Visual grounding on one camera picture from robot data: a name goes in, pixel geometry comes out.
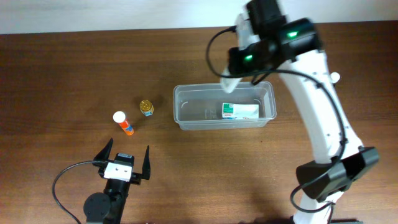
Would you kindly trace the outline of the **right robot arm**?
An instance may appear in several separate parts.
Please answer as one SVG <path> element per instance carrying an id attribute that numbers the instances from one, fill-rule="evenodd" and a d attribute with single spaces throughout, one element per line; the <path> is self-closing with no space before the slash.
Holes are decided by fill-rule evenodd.
<path id="1" fill-rule="evenodd" d="M 290 22 L 276 1 L 249 1 L 234 29 L 239 45 L 229 50 L 221 85 L 232 92 L 244 77 L 258 82 L 264 75 L 280 76 L 303 119 L 314 156 L 297 167 L 296 191 L 302 199 L 289 221 L 330 223 L 336 201 L 377 164 L 378 151 L 364 146 L 346 118 L 309 19 Z"/>

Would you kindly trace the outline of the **white green medicine box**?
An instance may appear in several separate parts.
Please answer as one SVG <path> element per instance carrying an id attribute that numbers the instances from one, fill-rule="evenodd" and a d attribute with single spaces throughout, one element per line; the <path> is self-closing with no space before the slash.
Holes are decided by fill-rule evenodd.
<path id="1" fill-rule="evenodd" d="M 223 119 L 258 119 L 259 106 L 223 103 L 221 115 Z"/>

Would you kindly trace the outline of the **orange tablet tube white cap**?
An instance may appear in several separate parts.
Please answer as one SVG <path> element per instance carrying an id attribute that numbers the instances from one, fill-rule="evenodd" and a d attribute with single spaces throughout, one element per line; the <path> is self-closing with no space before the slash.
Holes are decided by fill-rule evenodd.
<path id="1" fill-rule="evenodd" d="M 132 125 L 126 118 L 126 115 L 122 111 L 117 111 L 113 114 L 114 122 L 118 123 L 119 126 L 123 129 L 123 131 L 128 135 L 132 136 L 134 134 L 134 129 Z"/>

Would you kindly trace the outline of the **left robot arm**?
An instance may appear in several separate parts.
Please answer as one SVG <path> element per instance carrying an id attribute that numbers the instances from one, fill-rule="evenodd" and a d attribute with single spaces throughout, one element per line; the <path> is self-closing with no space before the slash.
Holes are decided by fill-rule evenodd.
<path id="1" fill-rule="evenodd" d="M 113 160 L 109 159 L 113 140 L 94 157 L 98 174 L 106 179 L 106 186 L 102 192 L 90 195 L 83 206 L 87 223 L 121 222 L 124 206 L 129 195 L 131 185 L 140 185 L 142 180 L 150 179 L 150 148 L 146 148 L 142 172 L 134 172 L 134 156 L 117 153 Z"/>

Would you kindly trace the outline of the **dark bottle white cap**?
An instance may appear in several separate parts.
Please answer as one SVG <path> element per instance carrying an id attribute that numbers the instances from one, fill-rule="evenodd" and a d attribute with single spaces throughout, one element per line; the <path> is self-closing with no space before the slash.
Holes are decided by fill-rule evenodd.
<path id="1" fill-rule="evenodd" d="M 340 78 L 341 78 L 340 74 L 337 73 L 337 72 L 333 72 L 333 73 L 330 74 L 330 81 L 331 81 L 332 84 L 338 83 Z"/>

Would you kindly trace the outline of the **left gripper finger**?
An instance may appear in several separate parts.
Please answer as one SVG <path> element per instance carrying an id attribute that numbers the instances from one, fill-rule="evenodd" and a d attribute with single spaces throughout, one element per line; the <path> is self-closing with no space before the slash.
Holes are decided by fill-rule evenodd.
<path id="1" fill-rule="evenodd" d="M 107 163 L 109 162 L 109 155 L 111 152 L 113 146 L 113 138 L 111 138 L 108 143 L 105 145 L 105 147 L 100 150 L 99 153 L 94 157 L 93 165 L 96 167 L 105 167 Z"/>
<path id="2" fill-rule="evenodd" d="M 146 153 L 144 156 L 144 161 L 142 165 L 142 179 L 149 180 L 151 175 L 151 167 L 150 167 L 150 146 L 147 146 Z"/>

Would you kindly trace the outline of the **small gold-lid jar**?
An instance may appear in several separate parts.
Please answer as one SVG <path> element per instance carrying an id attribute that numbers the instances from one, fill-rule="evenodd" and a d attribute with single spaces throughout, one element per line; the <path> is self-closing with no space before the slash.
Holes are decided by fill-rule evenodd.
<path id="1" fill-rule="evenodd" d="M 139 104 L 140 111 L 145 116 L 151 116 L 154 112 L 154 106 L 149 100 L 142 100 Z"/>

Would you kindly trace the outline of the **white spray bottle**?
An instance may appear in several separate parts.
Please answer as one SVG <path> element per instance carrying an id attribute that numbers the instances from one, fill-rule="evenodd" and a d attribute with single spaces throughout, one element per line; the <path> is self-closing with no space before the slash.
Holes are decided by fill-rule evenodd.
<path id="1" fill-rule="evenodd" d="M 225 67 L 222 71 L 222 77 L 220 78 L 220 84 L 226 93 L 232 93 L 237 85 L 240 83 L 242 78 L 233 78 L 229 72 L 229 68 Z"/>

